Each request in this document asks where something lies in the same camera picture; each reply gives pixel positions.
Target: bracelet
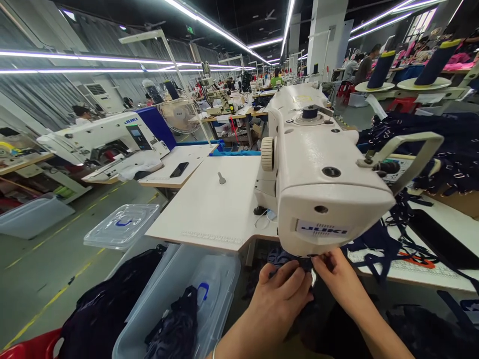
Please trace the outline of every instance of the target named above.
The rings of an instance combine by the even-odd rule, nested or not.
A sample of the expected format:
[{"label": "bracelet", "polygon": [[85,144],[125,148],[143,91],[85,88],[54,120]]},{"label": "bracelet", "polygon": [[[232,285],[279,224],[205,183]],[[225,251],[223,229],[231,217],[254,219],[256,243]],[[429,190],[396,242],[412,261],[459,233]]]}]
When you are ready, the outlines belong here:
[{"label": "bracelet", "polygon": [[215,345],[215,348],[213,349],[213,355],[211,356],[211,359],[215,359],[215,353],[216,353],[216,347],[218,346],[220,342],[218,341]]}]

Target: juki logo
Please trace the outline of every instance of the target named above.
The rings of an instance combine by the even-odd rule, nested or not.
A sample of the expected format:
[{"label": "juki logo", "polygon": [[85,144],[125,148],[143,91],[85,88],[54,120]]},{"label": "juki logo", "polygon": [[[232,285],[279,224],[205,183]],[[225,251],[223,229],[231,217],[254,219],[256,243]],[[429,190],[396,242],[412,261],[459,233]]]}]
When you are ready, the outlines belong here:
[{"label": "juki logo", "polygon": [[131,122],[135,122],[135,121],[138,121],[138,119],[137,119],[136,117],[135,117],[134,119],[126,120],[126,121],[125,121],[125,124],[131,123]]},{"label": "juki logo", "polygon": [[310,230],[313,232],[326,232],[326,233],[338,233],[346,234],[348,231],[343,229],[322,228],[322,227],[301,227],[301,229]]}]

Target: person's right hand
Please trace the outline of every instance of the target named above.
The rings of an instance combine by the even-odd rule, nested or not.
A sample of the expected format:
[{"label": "person's right hand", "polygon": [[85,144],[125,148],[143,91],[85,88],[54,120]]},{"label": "person's right hand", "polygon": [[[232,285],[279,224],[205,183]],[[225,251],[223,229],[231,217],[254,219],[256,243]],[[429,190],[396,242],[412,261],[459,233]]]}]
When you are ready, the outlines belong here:
[{"label": "person's right hand", "polygon": [[313,257],[311,261],[333,297],[350,317],[357,319],[361,313],[374,307],[341,248]]}]

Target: sewing machine handwheel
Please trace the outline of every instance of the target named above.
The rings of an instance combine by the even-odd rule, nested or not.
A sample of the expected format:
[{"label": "sewing machine handwheel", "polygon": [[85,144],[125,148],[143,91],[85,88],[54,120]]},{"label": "sewing machine handwheel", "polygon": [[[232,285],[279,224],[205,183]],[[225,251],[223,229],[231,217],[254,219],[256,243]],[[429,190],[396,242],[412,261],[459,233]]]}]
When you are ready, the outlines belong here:
[{"label": "sewing machine handwheel", "polygon": [[261,141],[261,168],[263,171],[272,172],[274,168],[274,143],[273,137],[265,137]]}]

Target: woman in green shirt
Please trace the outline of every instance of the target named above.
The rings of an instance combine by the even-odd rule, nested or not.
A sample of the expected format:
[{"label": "woman in green shirt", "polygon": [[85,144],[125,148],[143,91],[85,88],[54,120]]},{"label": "woman in green shirt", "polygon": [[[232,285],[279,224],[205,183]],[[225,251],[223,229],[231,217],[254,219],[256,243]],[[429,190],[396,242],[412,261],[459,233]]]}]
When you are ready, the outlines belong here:
[{"label": "woman in green shirt", "polygon": [[278,81],[281,82],[281,85],[284,85],[283,79],[279,76],[279,67],[274,70],[274,77],[271,78],[271,87],[274,88]]}]

